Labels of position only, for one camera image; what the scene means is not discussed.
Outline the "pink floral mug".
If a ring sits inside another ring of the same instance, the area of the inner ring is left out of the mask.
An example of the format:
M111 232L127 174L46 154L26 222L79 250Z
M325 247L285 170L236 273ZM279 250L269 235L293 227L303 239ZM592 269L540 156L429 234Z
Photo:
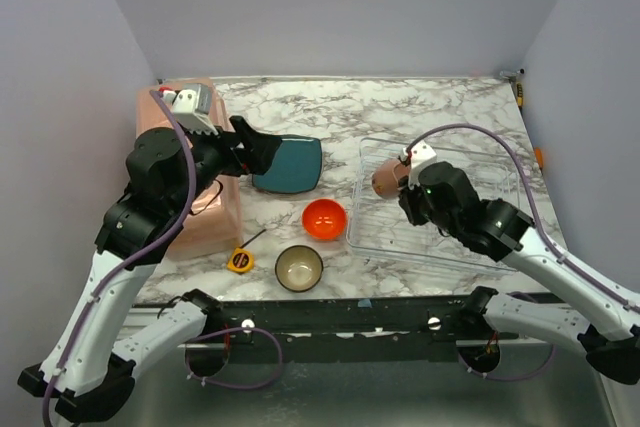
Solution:
M410 167L397 158L382 163L372 174L371 184L374 192L383 199L397 197L407 184Z

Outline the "orange bowl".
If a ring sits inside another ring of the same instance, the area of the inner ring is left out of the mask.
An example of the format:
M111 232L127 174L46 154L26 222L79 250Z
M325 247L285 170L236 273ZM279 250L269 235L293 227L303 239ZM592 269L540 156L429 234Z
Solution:
M302 212L301 222L309 236L320 241L338 239L344 232L348 217L344 207L335 200L320 198L310 202Z

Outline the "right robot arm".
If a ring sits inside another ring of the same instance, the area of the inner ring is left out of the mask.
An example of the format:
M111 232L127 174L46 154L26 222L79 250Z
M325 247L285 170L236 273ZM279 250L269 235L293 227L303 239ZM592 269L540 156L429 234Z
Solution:
M415 226L431 223L472 252L515 269L553 292L563 307L527 304L491 288L474 290L467 309L493 330L575 350L605 377L639 381L639 295L550 240L502 200L479 198L448 162L409 162L399 204Z

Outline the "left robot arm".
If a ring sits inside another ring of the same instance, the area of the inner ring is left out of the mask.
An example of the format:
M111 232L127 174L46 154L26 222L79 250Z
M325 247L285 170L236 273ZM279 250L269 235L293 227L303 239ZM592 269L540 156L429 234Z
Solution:
M221 326L220 303L193 290L132 339L117 338L194 200L221 175L262 175L271 167L282 137L254 130L241 116L230 122L232 131L173 125L136 139L126 159L129 183L104 216L74 313L46 360L18 379L42 399L45 425L53 413L72 424L111 419L146 370L179 344Z

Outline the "beige bowl dark rim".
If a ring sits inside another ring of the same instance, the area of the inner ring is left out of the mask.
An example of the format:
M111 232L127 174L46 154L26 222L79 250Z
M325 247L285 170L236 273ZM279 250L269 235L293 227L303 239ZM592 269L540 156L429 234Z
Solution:
M305 245L283 250L274 272L279 284L290 292L303 293L313 289L321 280L324 263L319 253Z

